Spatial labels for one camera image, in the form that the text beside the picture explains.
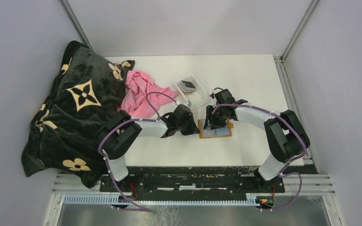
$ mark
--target red wire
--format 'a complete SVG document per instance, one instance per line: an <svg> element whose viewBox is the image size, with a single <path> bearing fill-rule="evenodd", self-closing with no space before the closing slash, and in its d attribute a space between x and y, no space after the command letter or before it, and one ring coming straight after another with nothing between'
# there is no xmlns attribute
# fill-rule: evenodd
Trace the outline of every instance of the red wire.
<svg viewBox="0 0 362 226"><path fill-rule="evenodd" d="M131 186L131 197L133 197L134 196L134 190L135 190L135 192L136 192L136 196L135 196L135 198L134 198L134 201L136 201L137 200L137 198L138 198L138 190L134 187L134 185L132 185L132 183L130 183L130 186Z"/></svg>

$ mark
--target flower pattern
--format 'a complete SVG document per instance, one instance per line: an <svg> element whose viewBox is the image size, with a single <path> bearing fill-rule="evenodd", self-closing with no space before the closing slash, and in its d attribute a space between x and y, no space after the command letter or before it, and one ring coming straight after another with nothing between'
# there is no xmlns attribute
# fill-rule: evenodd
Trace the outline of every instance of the flower pattern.
<svg viewBox="0 0 362 226"><path fill-rule="evenodd" d="M64 160L63 165L72 171L91 171L91 169L87 166L87 163L79 158L75 158L74 161L68 159Z"/></svg>
<svg viewBox="0 0 362 226"><path fill-rule="evenodd" d="M44 119L48 116L49 114L49 110L46 110L46 113L41 117L41 119L39 121L36 121L35 122L35 126L38 127L40 129L40 132L43 131L43 125L47 125L47 126L50 126L52 129L56 129L57 126L51 122L51 121L45 121Z"/></svg>
<svg viewBox="0 0 362 226"><path fill-rule="evenodd" d="M77 111L90 105L102 106L92 90L92 80L66 90L73 95Z"/></svg>
<svg viewBox="0 0 362 226"><path fill-rule="evenodd" d="M119 61L117 64L120 67L131 67L131 64L129 62L127 62L127 61L124 61L124 62Z"/></svg>
<svg viewBox="0 0 362 226"><path fill-rule="evenodd" d="M120 71L120 69L118 68L118 66L109 63L109 67L113 70L113 75L115 76L115 78L116 78L117 80L122 81L123 78L121 77L121 71Z"/></svg>
<svg viewBox="0 0 362 226"><path fill-rule="evenodd" d="M67 70L68 70L69 67L70 67L71 60L72 60L72 59L73 59L73 58L71 57L68 65L63 65L63 66L62 66L62 69L60 69L61 71L64 71L62 74L66 74Z"/></svg>

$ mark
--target black blanket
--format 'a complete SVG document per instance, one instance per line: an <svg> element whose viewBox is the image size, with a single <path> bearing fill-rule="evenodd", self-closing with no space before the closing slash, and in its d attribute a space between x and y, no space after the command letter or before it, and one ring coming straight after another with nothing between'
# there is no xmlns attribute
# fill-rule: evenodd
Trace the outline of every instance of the black blanket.
<svg viewBox="0 0 362 226"><path fill-rule="evenodd" d="M52 90L31 121L21 156L27 177L57 168L94 186L107 171L95 133L120 107L134 64L113 64L77 41L68 44Z"/></svg>

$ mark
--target gray floor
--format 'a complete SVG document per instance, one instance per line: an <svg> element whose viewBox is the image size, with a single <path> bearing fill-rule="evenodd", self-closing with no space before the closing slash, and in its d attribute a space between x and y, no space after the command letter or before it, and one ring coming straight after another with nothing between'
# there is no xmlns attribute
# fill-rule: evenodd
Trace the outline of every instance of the gray floor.
<svg viewBox="0 0 362 226"><path fill-rule="evenodd" d="M290 200L276 197L276 206ZM59 226L330 226L321 196L299 197L290 207L260 213L244 206L149 206L153 212L116 211L105 205L65 204Z"/></svg>

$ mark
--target fabric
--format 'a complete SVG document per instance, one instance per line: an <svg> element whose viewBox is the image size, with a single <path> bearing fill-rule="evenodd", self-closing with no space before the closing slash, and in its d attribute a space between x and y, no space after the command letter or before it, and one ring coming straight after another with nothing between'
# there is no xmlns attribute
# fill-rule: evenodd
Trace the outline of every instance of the fabric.
<svg viewBox="0 0 362 226"><path fill-rule="evenodd" d="M173 98L177 96L176 92L170 88L159 87L153 82L150 75L138 70L127 73L125 85L130 90L125 95L120 110L125 110L128 114L140 118L150 118L155 114L155 111L146 101L147 93L156 91L165 93ZM160 109L159 106L172 102L170 98L156 93L149 95L149 100L157 110Z"/></svg>
<svg viewBox="0 0 362 226"><path fill-rule="evenodd" d="M113 64L77 41L68 44L50 94L31 120L21 156L27 177L57 168L90 188L107 173L95 133L120 107L134 64Z"/></svg>

